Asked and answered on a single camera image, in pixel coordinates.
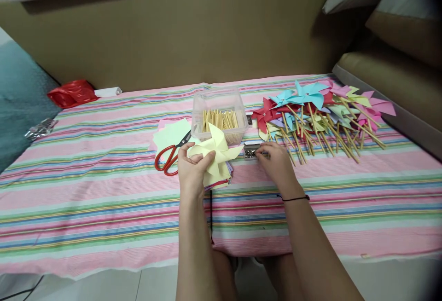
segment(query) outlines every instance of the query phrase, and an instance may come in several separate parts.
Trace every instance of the black hair tie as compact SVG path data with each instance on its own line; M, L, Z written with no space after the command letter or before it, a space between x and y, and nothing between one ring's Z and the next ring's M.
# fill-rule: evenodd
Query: black hair tie
M282 199L282 201L284 201L284 202L295 201L295 200L302 200L302 199L307 199L308 201L310 201L310 196L308 196L307 194L306 194L304 197L296 197L296 198L288 199L288 200L284 200L284 199L282 198L282 196L279 195L279 194L276 194L276 196L280 197L280 198Z

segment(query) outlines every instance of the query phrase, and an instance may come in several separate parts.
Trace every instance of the pink striped cloth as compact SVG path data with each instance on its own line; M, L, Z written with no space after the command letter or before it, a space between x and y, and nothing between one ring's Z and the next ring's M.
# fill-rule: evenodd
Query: pink striped cloth
M262 98L332 75L297 75L123 93L62 111L0 176L0 270L80 279L109 268L175 264L178 177L153 167L161 119L192 117L195 92L238 86L247 111ZM341 258L373 261L441 252L442 166L382 125L361 163L315 148L297 177ZM244 140L258 139L249 128ZM281 199L256 161L231 161L231 185L207 194L214 248L232 256L291 251Z

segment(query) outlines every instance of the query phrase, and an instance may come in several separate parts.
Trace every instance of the clear plastic box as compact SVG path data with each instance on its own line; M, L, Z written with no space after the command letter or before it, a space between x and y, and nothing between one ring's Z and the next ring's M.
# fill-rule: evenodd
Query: clear plastic box
M202 132L203 111L216 110L221 112L234 111L238 127L222 130L226 135L227 145L239 145L245 131L249 128L244 104L237 87L225 87L200 91L193 95L192 136L200 141L210 139L210 132Z

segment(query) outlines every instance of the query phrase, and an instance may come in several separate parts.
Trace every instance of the beige wall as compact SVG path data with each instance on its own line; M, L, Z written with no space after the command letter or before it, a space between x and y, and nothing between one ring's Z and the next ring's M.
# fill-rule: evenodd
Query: beige wall
M330 72L367 12L325 0L3 3L0 26L59 82L124 91Z

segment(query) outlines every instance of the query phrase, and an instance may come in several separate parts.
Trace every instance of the striped bedsheet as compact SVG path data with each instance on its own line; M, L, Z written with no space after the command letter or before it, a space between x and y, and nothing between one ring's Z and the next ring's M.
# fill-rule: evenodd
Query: striped bedsheet
M62 111L53 134L0 176L0 272L79 279L109 268L177 262L178 177L153 166L159 120L192 116L196 91L239 87L246 110L284 89L333 79L298 75L123 93ZM297 177L334 249L360 261L438 256L442 166L383 125L387 150L366 142L361 164L316 148ZM258 139L250 128L244 139ZM232 161L232 184L213 191L214 247L233 256L290 252L284 208L255 161ZM208 219L210 202L206 199Z

